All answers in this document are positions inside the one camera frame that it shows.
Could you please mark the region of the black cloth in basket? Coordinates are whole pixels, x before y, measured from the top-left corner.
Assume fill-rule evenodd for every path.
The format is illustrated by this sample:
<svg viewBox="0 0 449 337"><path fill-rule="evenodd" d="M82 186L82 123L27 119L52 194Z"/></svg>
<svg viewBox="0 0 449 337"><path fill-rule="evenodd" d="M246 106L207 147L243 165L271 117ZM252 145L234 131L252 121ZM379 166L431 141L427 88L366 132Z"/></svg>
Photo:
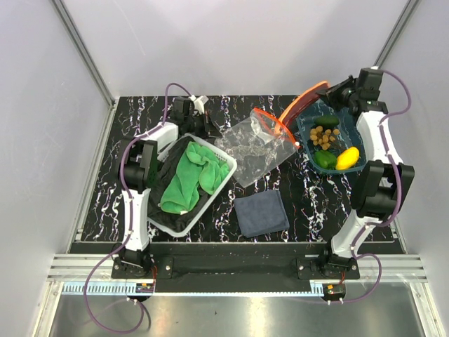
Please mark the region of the black cloth in basket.
<svg viewBox="0 0 449 337"><path fill-rule="evenodd" d="M174 232L185 230L209 199L199 184L203 167L189 160L186 151L197 150L193 138L177 141L158 165L156 183L151 189L147 215Z"/></svg>

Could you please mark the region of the clear zip top bag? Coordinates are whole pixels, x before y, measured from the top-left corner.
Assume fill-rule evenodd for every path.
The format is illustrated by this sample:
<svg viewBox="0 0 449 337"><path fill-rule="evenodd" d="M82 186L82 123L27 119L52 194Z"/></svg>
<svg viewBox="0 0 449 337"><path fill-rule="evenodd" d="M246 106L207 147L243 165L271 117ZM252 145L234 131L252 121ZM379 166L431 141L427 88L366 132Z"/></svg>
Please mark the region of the clear zip top bag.
<svg viewBox="0 0 449 337"><path fill-rule="evenodd" d="M254 108L248 118L222 133L215 146L234 158L234 179L248 187L295 154L294 135L275 116Z"/></svg>

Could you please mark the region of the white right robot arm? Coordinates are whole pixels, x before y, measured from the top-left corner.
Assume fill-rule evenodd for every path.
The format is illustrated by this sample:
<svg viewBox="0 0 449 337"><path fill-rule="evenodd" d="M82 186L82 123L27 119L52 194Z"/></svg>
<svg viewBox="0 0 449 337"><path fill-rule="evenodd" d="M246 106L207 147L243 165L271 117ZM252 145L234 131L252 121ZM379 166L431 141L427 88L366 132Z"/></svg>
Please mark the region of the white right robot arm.
<svg viewBox="0 0 449 337"><path fill-rule="evenodd" d="M319 94L335 111L349 110L366 156L351 191L351 212L319 256L319 272L330 279L351 270L358 248L373 229L394 221L415 177L414 168L398 155L389 131L389 118L399 113L389 112L379 100L383 74L386 70L366 67L357 78L348 77Z"/></svg>

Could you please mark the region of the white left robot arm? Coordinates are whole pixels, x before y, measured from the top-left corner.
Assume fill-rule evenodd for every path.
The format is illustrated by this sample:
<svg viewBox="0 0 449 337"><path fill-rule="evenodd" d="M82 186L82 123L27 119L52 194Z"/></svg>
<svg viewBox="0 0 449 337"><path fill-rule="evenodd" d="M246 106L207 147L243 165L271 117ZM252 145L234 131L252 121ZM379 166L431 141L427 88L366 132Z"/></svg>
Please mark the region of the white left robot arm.
<svg viewBox="0 0 449 337"><path fill-rule="evenodd" d="M163 119L154 128L120 142L117 178L124 201L125 234L121 246L114 249L118 255L115 269L126 266L137 278L146 277L152 270L147 207L157 179L158 153L174 145L181 134L210 134L213 124L205 109L207 102L205 95L176 97L172 108L164 112Z"/></svg>

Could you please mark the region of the yellow fake lemon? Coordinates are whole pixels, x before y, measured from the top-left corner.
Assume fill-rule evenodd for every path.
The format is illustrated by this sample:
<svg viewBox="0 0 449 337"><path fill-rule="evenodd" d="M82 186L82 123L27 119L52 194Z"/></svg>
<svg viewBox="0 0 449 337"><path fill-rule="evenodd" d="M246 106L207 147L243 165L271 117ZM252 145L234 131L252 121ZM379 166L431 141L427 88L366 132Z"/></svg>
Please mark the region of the yellow fake lemon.
<svg viewBox="0 0 449 337"><path fill-rule="evenodd" d="M342 152L335 165L335 169L338 171L344 171L353 167L360 157L360 152L357 147L350 147Z"/></svg>

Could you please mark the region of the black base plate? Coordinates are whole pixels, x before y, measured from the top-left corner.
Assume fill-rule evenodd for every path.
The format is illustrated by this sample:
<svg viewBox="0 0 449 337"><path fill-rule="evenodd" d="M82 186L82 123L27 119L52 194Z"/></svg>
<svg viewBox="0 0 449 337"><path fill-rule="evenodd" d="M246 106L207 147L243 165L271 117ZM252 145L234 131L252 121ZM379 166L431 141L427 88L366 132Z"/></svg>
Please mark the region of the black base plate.
<svg viewBox="0 0 449 337"><path fill-rule="evenodd" d="M310 281L360 277L354 259L335 258L327 244L154 243L143 267L114 259L112 278L156 277L166 293L256 293L310 290Z"/></svg>

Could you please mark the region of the folded dark blue towel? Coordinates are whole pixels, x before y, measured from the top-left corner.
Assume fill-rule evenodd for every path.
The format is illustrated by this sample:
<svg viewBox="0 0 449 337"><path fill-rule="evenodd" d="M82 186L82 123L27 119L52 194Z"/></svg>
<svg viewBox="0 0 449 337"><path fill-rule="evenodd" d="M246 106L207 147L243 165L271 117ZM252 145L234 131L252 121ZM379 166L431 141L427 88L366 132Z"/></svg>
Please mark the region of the folded dark blue towel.
<svg viewBox="0 0 449 337"><path fill-rule="evenodd" d="M290 227L278 190L236 198L234 208L241 234L246 238L284 231Z"/></svg>

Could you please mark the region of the white plastic basket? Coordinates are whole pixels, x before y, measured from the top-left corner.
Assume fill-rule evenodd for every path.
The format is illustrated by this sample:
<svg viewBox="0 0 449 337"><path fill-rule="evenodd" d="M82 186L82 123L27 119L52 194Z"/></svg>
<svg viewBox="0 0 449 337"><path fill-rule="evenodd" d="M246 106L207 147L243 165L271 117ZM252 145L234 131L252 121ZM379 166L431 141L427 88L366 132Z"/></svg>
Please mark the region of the white plastic basket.
<svg viewBox="0 0 449 337"><path fill-rule="evenodd" d="M161 166L148 201L148 221L172 237L185 236L236 172L236 160L193 135L159 156Z"/></svg>

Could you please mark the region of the green fake pepper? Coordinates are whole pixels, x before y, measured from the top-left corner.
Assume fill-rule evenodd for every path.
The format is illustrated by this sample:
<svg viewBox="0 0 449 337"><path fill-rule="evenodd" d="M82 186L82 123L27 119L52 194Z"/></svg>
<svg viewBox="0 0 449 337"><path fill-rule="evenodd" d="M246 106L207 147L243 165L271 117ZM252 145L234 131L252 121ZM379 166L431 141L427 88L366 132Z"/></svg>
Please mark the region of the green fake pepper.
<svg viewBox="0 0 449 337"><path fill-rule="evenodd" d="M334 170L337 164L337 157L327 150L319 150L314 154L314 161L321 169Z"/></svg>

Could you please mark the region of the brown fake nuts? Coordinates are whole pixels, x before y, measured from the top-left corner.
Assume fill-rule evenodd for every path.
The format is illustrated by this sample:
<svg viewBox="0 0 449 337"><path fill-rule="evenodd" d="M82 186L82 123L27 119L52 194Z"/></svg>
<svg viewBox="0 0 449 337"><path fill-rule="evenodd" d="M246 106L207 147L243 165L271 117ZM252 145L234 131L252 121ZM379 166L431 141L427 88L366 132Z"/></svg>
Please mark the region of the brown fake nuts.
<svg viewBox="0 0 449 337"><path fill-rule="evenodd" d="M322 126L312 128L309 132L309 139L314 146L320 147L322 150L329 150L330 148L338 148L340 146L338 136L340 130L324 129Z"/></svg>

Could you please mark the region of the green cloth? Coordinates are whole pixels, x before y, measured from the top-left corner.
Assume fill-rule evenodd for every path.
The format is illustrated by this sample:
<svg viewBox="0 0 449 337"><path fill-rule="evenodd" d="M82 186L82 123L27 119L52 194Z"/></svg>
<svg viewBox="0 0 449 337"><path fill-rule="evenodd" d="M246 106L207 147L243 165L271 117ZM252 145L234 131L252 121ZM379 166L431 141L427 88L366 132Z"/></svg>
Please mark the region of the green cloth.
<svg viewBox="0 0 449 337"><path fill-rule="evenodd" d="M200 192L208 195L217 192L229 172L229 164L214 151L190 140L162 194L161 210L180 215L192 211L200 200Z"/></svg>

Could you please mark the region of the blue transparent container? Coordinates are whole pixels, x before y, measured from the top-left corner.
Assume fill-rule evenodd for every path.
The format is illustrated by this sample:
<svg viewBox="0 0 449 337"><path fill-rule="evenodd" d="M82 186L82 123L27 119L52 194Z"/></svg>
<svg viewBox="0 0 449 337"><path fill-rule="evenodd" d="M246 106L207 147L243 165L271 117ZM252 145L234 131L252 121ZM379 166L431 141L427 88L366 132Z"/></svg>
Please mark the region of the blue transparent container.
<svg viewBox="0 0 449 337"><path fill-rule="evenodd" d="M300 113L296 124L311 165L320 174L355 173L366 165L362 137L348 108L335 111L318 101ZM335 169L337 158L352 147L358 150L357 162L349 168Z"/></svg>

